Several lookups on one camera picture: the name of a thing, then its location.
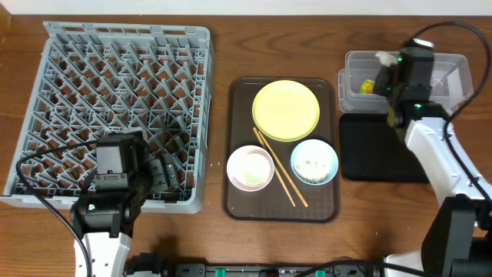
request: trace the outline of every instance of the cable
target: cable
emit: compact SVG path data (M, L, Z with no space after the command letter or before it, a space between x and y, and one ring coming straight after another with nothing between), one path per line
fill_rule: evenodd
M318 270L326 269L327 267L336 266L336 265L356 265L356 266L364 266L367 268L376 267L376 268L383 268L383 269L393 269L399 272L404 272L420 277L437 277L437 275L425 273L420 270L411 269L402 265L394 265L386 262L372 262L372 261L361 260L361 259L348 259L348 260L325 262L322 265L318 265L316 267L313 267L312 269L306 270L305 272L299 273L295 277L305 277L307 275L315 273Z
M80 245L80 248L82 249L82 254L84 254L85 266L87 267L87 277L92 277L92 267L91 267L92 263L91 263L91 260L89 258L89 254L87 252L87 249L84 246L84 243L77 236L77 234L75 233L75 230L74 230L73 226L70 224L70 222L68 222L68 220L55 207L53 207L52 204L50 204L46 199L44 199L42 196L40 196L38 191L36 191L32 187L32 185L29 184L29 181L24 177L24 174L22 173L21 165L30 159L39 158L39 157L46 155L46 154L49 154L49 153L63 151L63 150L67 150L67 149L74 149L74 148L77 148L80 146L91 145L91 144L94 144L97 142L98 142L97 140L93 140L93 141L89 141L89 142L78 143L76 145L67 145L67 146L62 146L62 147L58 147L55 149L49 149L49 150L46 150L43 152L38 152L36 154L29 155L29 156L26 156L24 158L19 159L17 164L15 165L15 170L17 171L17 176L21 179L22 183L27 188L27 190L31 194L33 194L33 196L36 197L43 205L45 205L46 208L48 208L48 210L50 212L54 213L55 216L63 222L65 227L67 227L67 229L70 231L70 233L75 237L75 241Z
M485 192L484 188L482 188L482 186L478 183L478 178L474 177L473 174L471 174L470 169L468 169L468 167L461 160L460 156L456 153L456 150L454 149L454 147L450 141L451 135L449 135L447 133L447 127L449 126L451 121L454 118L456 118L456 116L459 115L461 113L461 111L463 111L463 109L465 107L467 107L478 96L478 94L481 92L482 88L484 87L485 82L487 81L487 78L488 78L488 75L490 72L490 46L489 46L487 40L485 39L484 34L482 34L482 32L480 32L478 29L476 29L472 25L468 25L468 24L465 24L462 22L441 22L441 23L429 25L429 26L421 29L415 35L413 35L408 41L412 40L413 38L416 38L417 36L421 35L422 33L426 32L429 29L441 27L441 26L458 26L461 28L468 29L468 30L472 31L475 35L477 35L477 37L482 42L483 47L485 48L486 63L485 63L484 77L482 77L482 79L480 80L480 83L477 86L477 88L475 89L474 94L472 96L470 96L470 98L468 98L467 101L465 101L465 103L463 105L461 105L455 112L453 112L453 114L451 114L451 116L446 120L446 122L444 123L444 127L443 127L443 131L444 131L443 137L444 137L444 140L446 141L447 147L449 147L449 149L451 151L451 154L453 154L453 157L456 159L458 164L463 169L464 173L470 179L470 182L474 184L474 186L477 188L477 190L480 192L480 194L484 197L485 202L487 203L487 207L489 209L492 209L492 201L490 200L490 196L487 194L487 192Z

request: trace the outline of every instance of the yellow plate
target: yellow plate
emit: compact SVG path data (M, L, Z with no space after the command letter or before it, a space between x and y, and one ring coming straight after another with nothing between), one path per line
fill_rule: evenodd
M256 126L281 142L293 142L309 135L319 118L316 96L298 82L272 82L263 87L253 101Z

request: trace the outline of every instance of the black mat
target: black mat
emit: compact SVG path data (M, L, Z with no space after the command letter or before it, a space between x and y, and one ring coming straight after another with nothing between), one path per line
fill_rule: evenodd
M341 170L351 181L429 182L414 153L386 123L386 115L340 118Z

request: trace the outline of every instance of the chopsticks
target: chopsticks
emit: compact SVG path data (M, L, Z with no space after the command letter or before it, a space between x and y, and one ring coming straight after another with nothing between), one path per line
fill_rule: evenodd
M254 131L254 134L256 135L256 137L258 138L258 140L260 141L260 144L261 144L261 147L263 147L263 149L267 150L267 147L265 146L264 142L263 142L263 139L261 139L261 136L260 134L258 133L258 130L256 128L253 128L253 131ZM287 189L287 186L285 185L284 183L284 180L282 179L282 176L280 175L280 172L278 171L277 169L277 166L274 166L275 168L275 175L277 175L278 179L280 180L280 183L282 184L282 186L284 187L284 190L285 190L285 193L287 193L287 196L289 197L289 199L291 200L291 203L292 205L295 207L295 203L294 203L294 200L292 200L292 196L291 194L289 193L288 189Z
M263 148L265 148L265 146L266 146L268 148L268 150L270 151L271 155L274 156L274 159L277 162L278 166L280 166L280 169L282 169L282 172L285 174L285 177L287 178L287 180L289 181L289 183L291 183L292 188L294 188L295 192L298 194L298 196L301 199L302 203L307 208L308 207L308 203L306 202L306 200L304 199L304 197L302 197L302 194L301 194L301 192L299 192L298 187L294 184L294 181L292 181L291 177L287 173L287 170L285 170L284 166L282 165L282 163L280 162L280 160L277 158L277 155L275 155L274 150L270 147L270 145L268 144L267 140L264 138L263 134L261 134L256 129L256 127L253 127L253 131L254 131L255 135L258 137L258 140L260 141L261 146ZM294 201L292 200L291 194L287 190L287 187L285 187L284 180L282 180L282 178L280 176L280 173L277 170L277 167L275 167L275 173L277 173L277 177L280 179L280 183L284 186L285 192L289 196L289 199L291 200L292 205L294 205L294 207L295 207L295 204L294 204Z

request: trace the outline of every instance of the gray plastic dish rack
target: gray plastic dish rack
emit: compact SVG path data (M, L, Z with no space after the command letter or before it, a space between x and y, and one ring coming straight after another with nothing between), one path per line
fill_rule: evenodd
M0 201L44 207L15 173L21 157L141 128L151 157L172 164L178 176L177 185L150 194L142 211L200 211L214 84L208 29L70 22L44 26L50 38ZM32 159L22 170L54 207L69 209L95 164L95 149L79 147Z

